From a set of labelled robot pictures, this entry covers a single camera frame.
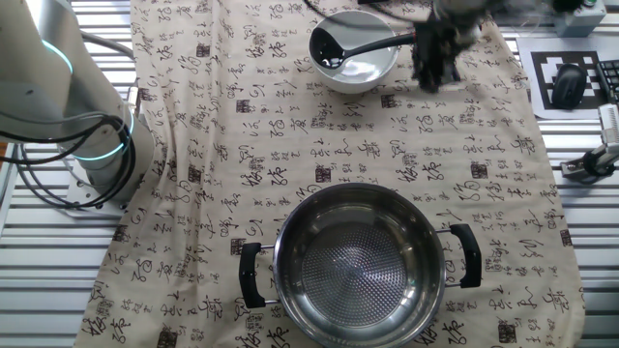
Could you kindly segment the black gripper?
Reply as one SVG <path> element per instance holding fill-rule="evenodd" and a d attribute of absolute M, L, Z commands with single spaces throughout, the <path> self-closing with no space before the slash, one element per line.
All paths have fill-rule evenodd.
<path fill-rule="evenodd" d="M 457 56 L 476 40 L 485 16 L 485 2 L 474 0 L 435 0 L 427 19 L 414 25 L 416 41 L 413 61 L 420 88 L 436 93 L 439 79 L 434 64 L 441 64 L 441 83 L 460 82 Z"/>

